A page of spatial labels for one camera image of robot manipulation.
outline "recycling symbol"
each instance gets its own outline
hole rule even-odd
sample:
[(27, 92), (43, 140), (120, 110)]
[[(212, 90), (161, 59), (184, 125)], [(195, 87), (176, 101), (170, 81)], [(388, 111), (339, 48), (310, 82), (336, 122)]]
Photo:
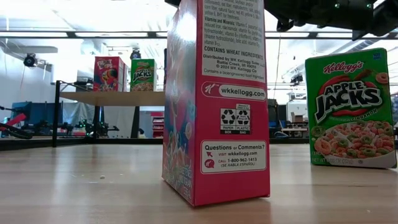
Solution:
[(238, 120), (239, 125), (248, 125), (250, 122), (250, 114), (246, 110), (240, 110), (238, 112), (238, 117), (236, 118)]
[(221, 122), (225, 125), (233, 125), (235, 123), (235, 114), (233, 110), (225, 109), (221, 114)]

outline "shelf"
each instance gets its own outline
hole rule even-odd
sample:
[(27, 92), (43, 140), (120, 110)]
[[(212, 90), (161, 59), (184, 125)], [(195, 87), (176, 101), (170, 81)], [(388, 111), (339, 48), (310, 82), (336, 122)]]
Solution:
[(162, 91), (62, 92), (60, 97), (95, 106), (164, 106)]

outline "wall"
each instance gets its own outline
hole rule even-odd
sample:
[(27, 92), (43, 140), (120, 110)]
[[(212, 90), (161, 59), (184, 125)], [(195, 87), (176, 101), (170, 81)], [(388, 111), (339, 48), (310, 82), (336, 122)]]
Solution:
[[(20, 101), (53, 103), (55, 86), (50, 85), (50, 81), (50, 72), (44, 73), (41, 68), (29, 69), (24, 66), (22, 59), (6, 55), (0, 48), (1, 106), (10, 108), (12, 103)], [(0, 121), (5, 116), (10, 116), (10, 112), (0, 110)]]

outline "pink cereal box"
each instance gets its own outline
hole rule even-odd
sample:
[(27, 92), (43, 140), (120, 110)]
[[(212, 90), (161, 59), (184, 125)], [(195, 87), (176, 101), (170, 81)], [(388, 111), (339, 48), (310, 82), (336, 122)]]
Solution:
[(169, 27), (162, 177), (193, 206), (270, 196), (264, 4), (237, 8), (182, 0)]
[(94, 91), (127, 91), (127, 65), (120, 57), (95, 57)]

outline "green cereal box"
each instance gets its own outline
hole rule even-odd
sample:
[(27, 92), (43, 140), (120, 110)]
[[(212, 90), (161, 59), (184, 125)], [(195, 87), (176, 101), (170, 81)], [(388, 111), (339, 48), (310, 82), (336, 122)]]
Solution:
[(156, 90), (156, 63), (154, 59), (131, 60), (131, 91)]
[(311, 162), (395, 168), (387, 52), (305, 61)]

